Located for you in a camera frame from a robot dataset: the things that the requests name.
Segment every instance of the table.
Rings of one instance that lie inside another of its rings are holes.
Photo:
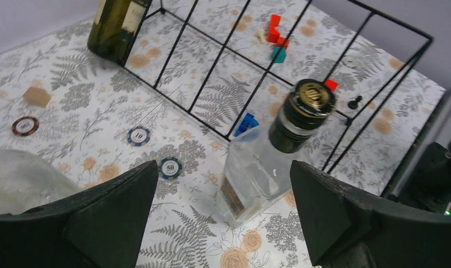
[[[165,5],[185,17],[191,4],[170,0]],[[202,1],[192,23],[224,39],[242,5],[241,1]],[[260,44],[256,31],[266,28],[271,13],[283,16],[281,27],[286,31],[297,15],[294,12],[302,6],[299,1],[253,1],[231,39],[232,47],[267,64],[271,46]],[[137,261],[139,268],[176,267],[173,264],[310,267],[292,192],[244,226],[228,228],[215,210],[227,144],[129,72],[91,54],[85,45],[91,25],[91,21],[78,23],[0,55],[0,149],[40,155],[84,188],[148,160],[159,162],[170,156],[181,160],[184,173],[178,180],[159,180]],[[180,27],[169,15],[158,14],[146,21],[126,68],[147,81],[155,79]],[[291,39],[285,63],[276,64],[273,71],[289,81],[322,79],[352,33],[311,7]],[[160,90],[188,106],[219,49],[187,28],[160,81]],[[365,68],[340,66],[331,77],[340,83],[337,95],[343,110],[357,95],[364,101],[369,99],[401,67],[401,61],[363,38],[357,40],[351,54]],[[234,111],[234,105],[247,98],[260,75],[226,52],[204,94],[222,92],[223,101],[232,103],[226,111]],[[52,100],[45,109],[29,106],[21,98],[29,86],[50,92]],[[231,97],[230,87],[240,91],[238,97]],[[265,79],[248,111],[261,124],[270,122],[288,90],[271,78]],[[412,71],[332,175],[379,194],[443,93],[443,88]],[[378,97],[364,110],[338,152],[381,101]],[[233,120],[220,119],[224,111],[211,106],[212,102],[200,98],[193,112],[225,130]],[[40,120],[35,134],[13,135],[11,125],[22,116]],[[142,147],[132,147],[126,141],[127,131],[137,125],[152,132],[151,141]],[[333,116],[308,142],[305,150],[316,166],[322,166],[343,129],[342,118]]]

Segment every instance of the clear plastic object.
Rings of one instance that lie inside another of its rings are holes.
[[[80,191],[39,156],[0,150],[0,214],[20,214]]]

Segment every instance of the blue block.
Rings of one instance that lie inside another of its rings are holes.
[[[246,132],[247,130],[254,128],[260,125],[257,120],[255,120],[254,116],[250,113],[247,113],[243,118],[239,128],[236,130],[234,137],[239,136],[240,134]]]
[[[279,49],[280,48],[278,46],[273,48],[273,52],[271,54],[271,59],[272,60],[275,57],[275,55],[278,53]],[[285,62],[285,58],[286,58],[286,49],[283,47],[283,49],[280,51],[280,54],[276,58],[275,63],[284,63]]]

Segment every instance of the green block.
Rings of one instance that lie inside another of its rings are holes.
[[[273,48],[273,53],[271,54],[271,60],[273,60],[273,58],[275,57],[276,53],[278,53],[279,49],[280,49],[280,47],[278,47],[278,46]],[[280,51],[280,54],[276,58],[275,63],[284,63],[285,62],[285,58],[286,58],[286,49],[283,47],[283,49]]]

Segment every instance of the gray wall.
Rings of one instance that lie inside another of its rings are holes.
[[[435,42],[416,69],[451,87],[451,0],[361,1],[433,35]],[[98,0],[0,0],[0,52],[88,18],[97,4]],[[314,4],[354,29],[365,17],[345,0],[314,0]],[[422,44],[417,36],[377,19],[364,36],[402,60]]]

